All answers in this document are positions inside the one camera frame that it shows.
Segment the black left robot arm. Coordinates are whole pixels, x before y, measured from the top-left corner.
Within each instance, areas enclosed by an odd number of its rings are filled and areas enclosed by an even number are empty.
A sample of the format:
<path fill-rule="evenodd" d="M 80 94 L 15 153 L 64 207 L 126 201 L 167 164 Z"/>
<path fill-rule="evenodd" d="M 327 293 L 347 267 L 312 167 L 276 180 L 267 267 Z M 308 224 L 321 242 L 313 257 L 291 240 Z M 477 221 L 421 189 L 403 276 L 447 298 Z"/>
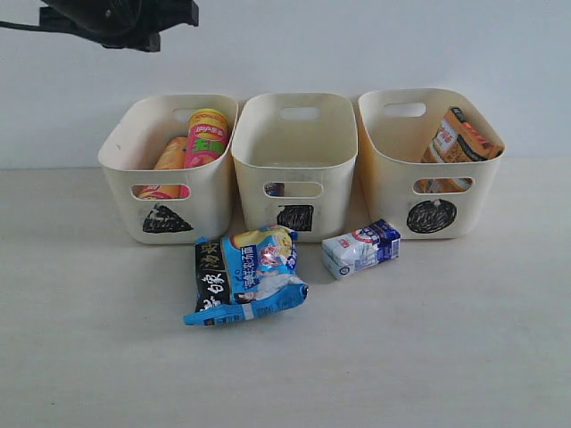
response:
<path fill-rule="evenodd" d="M 194 0 L 52 0 L 38 11 L 38 24 L 2 21 L 3 29 L 79 37 L 107 49 L 161 50 L 161 33 L 199 25 Z"/>

